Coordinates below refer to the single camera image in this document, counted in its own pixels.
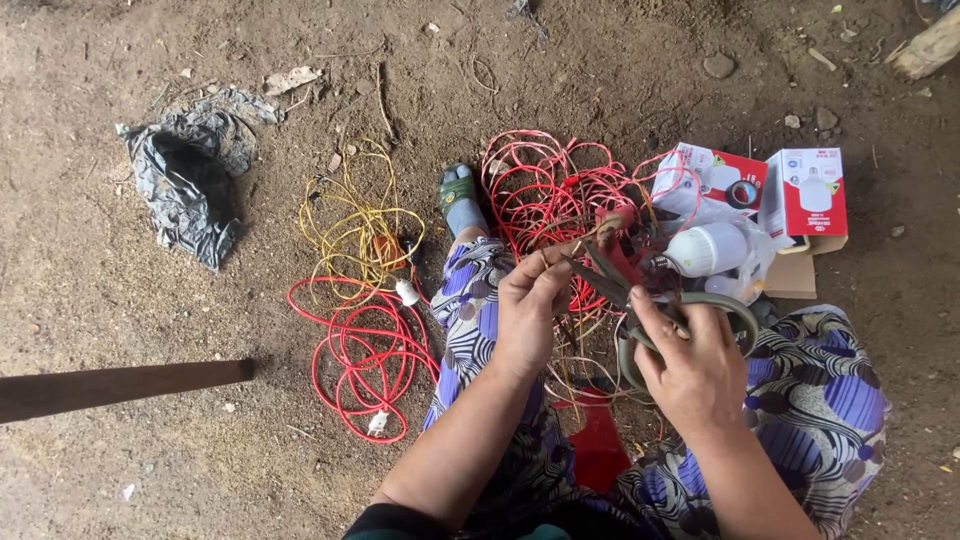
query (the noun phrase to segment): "black sleeve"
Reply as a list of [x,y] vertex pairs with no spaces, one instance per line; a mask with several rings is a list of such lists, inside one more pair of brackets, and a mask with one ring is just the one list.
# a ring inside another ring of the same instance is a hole
[[444,526],[434,518],[398,504],[371,504],[347,530],[345,540],[351,538],[383,538],[384,540],[449,540]]

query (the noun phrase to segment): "wooden log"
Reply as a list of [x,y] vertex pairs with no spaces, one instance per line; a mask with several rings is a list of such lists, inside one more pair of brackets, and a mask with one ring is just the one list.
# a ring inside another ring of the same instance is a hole
[[0,424],[253,379],[252,359],[0,378]]
[[910,79],[933,73],[960,53],[960,8],[950,10],[933,26],[914,37],[895,66]]

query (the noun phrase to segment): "woman's left hand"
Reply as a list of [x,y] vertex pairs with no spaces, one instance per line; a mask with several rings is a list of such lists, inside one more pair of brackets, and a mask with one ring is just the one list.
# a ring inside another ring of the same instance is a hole
[[563,244],[534,253],[500,280],[493,357],[522,377],[535,376],[550,359],[553,318],[570,304],[573,269],[562,255],[569,255],[573,248]]

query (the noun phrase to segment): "hand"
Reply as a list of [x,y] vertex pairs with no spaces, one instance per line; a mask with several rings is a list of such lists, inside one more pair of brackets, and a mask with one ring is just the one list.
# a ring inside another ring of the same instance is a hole
[[723,310],[680,305],[691,335],[683,339],[642,287],[630,291],[640,324],[663,356],[646,347],[634,360],[650,395],[694,453],[723,452],[731,437],[749,434],[743,423],[747,362],[733,340]]
[[535,376],[550,359],[553,318],[570,305],[573,269],[562,255],[569,255],[573,247],[564,244],[534,253],[500,280],[493,358],[522,377]]

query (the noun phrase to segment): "red and white box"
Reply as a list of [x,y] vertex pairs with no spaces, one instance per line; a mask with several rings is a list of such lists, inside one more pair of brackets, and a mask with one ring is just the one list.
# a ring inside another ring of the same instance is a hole
[[767,164],[757,223],[777,249],[793,246],[791,236],[804,235],[813,237],[814,253],[842,247],[847,241],[847,202],[840,149],[780,150]]
[[[654,206],[689,215],[697,208],[699,194],[698,214],[749,217],[760,210],[767,179],[766,163],[685,142],[677,145],[677,152],[660,162],[652,191]],[[750,183],[756,190],[756,199],[746,208],[735,208],[729,202],[728,190],[740,181]]]

